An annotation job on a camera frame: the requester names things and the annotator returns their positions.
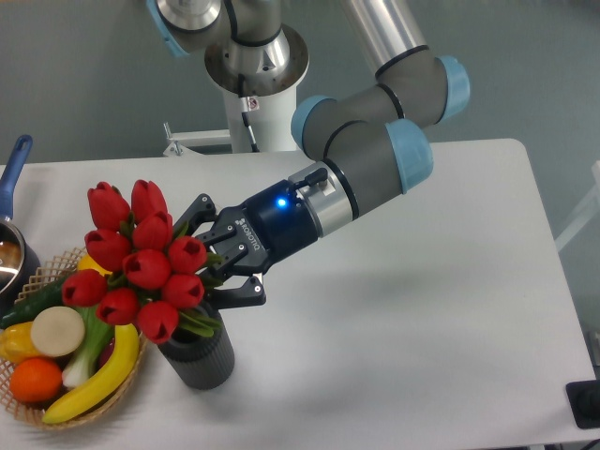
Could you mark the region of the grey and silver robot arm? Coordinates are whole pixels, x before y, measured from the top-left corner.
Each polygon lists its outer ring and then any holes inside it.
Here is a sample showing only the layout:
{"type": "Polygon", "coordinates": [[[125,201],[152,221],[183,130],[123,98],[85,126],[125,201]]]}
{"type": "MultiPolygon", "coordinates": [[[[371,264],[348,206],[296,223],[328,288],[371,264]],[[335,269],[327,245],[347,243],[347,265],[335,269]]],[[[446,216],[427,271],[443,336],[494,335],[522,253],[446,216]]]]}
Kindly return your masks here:
{"type": "Polygon", "coordinates": [[[408,192],[433,169],[424,128],[461,112],[470,80],[459,61],[431,53],[403,1],[345,1],[375,83],[336,100],[296,98],[308,70],[305,41],[281,20],[278,1],[150,1],[149,13],[173,55],[203,52],[220,89],[224,130],[169,133],[183,146],[227,144],[235,153],[300,149],[311,163],[241,204],[217,210],[198,198],[183,215],[204,223],[219,256],[208,280],[244,278],[206,295],[215,309],[258,306],[274,264],[408,192]]]}

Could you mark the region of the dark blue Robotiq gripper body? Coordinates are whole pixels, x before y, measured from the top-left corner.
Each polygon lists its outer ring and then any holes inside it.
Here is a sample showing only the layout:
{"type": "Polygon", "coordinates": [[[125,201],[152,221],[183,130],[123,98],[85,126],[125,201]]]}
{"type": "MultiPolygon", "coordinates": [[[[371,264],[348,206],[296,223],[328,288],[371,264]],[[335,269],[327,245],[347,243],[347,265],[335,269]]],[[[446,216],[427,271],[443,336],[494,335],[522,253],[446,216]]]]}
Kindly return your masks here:
{"type": "Polygon", "coordinates": [[[255,276],[358,217],[353,189],[331,160],[316,162],[287,179],[217,210],[208,232],[199,235],[219,262],[213,278],[255,276]]]}

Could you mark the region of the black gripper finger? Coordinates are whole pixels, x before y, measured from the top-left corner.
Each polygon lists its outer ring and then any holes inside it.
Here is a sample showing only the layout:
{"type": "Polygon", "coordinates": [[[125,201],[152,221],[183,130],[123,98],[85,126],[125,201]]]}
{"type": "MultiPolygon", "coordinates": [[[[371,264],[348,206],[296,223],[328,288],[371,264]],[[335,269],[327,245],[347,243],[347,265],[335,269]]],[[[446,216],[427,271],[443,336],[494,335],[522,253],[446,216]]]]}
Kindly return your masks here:
{"type": "Polygon", "coordinates": [[[214,222],[217,215],[217,209],[211,197],[206,193],[200,194],[182,216],[174,222],[172,238],[191,236],[204,223],[214,222]]]}
{"type": "Polygon", "coordinates": [[[259,277],[249,277],[240,287],[214,289],[206,301],[214,309],[258,307],[266,303],[266,293],[259,277]]]}

